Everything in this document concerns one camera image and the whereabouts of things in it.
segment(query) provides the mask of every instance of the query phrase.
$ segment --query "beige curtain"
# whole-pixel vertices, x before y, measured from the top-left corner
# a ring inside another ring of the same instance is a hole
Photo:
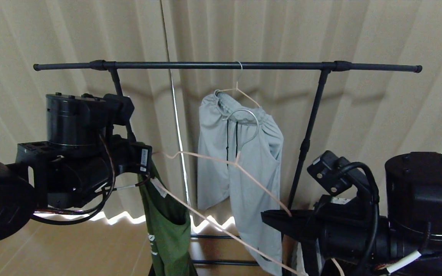
[[[32,70],[33,63],[110,61],[335,61],[423,65],[423,72],[331,73],[312,135],[308,163],[330,149],[374,171],[384,192],[384,162],[397,154],[442,152],[442,2],[411,1],[1,1],[0,161],[16,143],[45,139],[45,94],[103,95],[106,72]],[[198,141],[198,106],[239,71],[120,70],[135,104],[139,140],[169,153]],[[244,70],[240,88],[271,114],[284,134],[281,197],[287,201],[318,80],[317,71]],[[251,103],[233,94],[243,104]],[[168,187],[185,195],[180,159],[154,157]],[[195,206],[195,159],[186,157]],[[134,181],[123,176],[117,185]],[[303,170],[295,207],[323,189]],[[345,196],[353,196],[349,191]],[[382,193],[382,203],[386,202]],[[137,191],[117,192],[107,216],[142,215]],[[221,222],[229,204],[215,206]]]

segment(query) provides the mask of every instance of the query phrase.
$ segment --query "black metal clothes rack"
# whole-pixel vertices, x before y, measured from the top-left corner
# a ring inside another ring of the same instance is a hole
[[[320,70],[320,78],[318,87],[313,101],[312,112],[310,114],[305,138],[300,146],[300,154],[298,156],[298,164],[289,192],[289,200],[287,207],[290,209],[293,205],[296,189],[303,167],[303,163],[307,157],[310,147],[310,137],[312,136],[316,115],[322,99],[323,89],[327,82],[328,74],[331,72],[343,72],[349,70],[373,70],[373,71],[397,71],[397,72],[414,72],[422,71],[421,65],[393,65],[393,64],[367,64],[367,63],[351,63],[348,61],[333,62],[116,62],[116,61],[91,61],[88,63],[57,63],[57,64],[34,64],[34,70],[56,70],[56,69],[93,69],[99,71],[109,71],[114,81],[116,93],[123,96],[118,69],[245,69],[245,70]],[[127,137],[129,140],[135,141],[130,123],[126,125]],[[231,239],[224,235],[191,235],[191,238],[203,239]],[[243,265],[257,266],[254,261],[239,260],[193,260],[195,264],[205,265]]]

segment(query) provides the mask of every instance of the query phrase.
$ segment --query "light under curtain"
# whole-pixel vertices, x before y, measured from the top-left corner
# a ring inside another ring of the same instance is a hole
[[[421,64],[420,74],[333,72],[312,135],[307,167],[330,149],[370,166],[384,183],[384,162],[411,151],[442,152],[442,2],[384,1],[0,1],[0,161],[16,143],[46,138],[45,94],[114,92],[105,72],[35,72],[33,63],[109,61],[335,61]],[[173,154],[198,148],[200,101],[232,88],[237,70],[119,70],[135,105],[138,140]],[[281,199],[287,202],[319,72],[244,70],[239,87],[274,117],[284,135]],[[173,108],[172,80],[177,111]],[[242,104],[253,103],[233,92]],[[116,131],[125,135],[125,129]],[[166,186],[185,198],[183,168],[155,156]],[[191,204],[196,160],[186,157]],[[133,184],[124,175],[118,186]],[[295,208],[323,189],[303,170]],[[116,192],[108,218],[143,215],[140,193]],[[210,208],[223,224],[228,202]]]

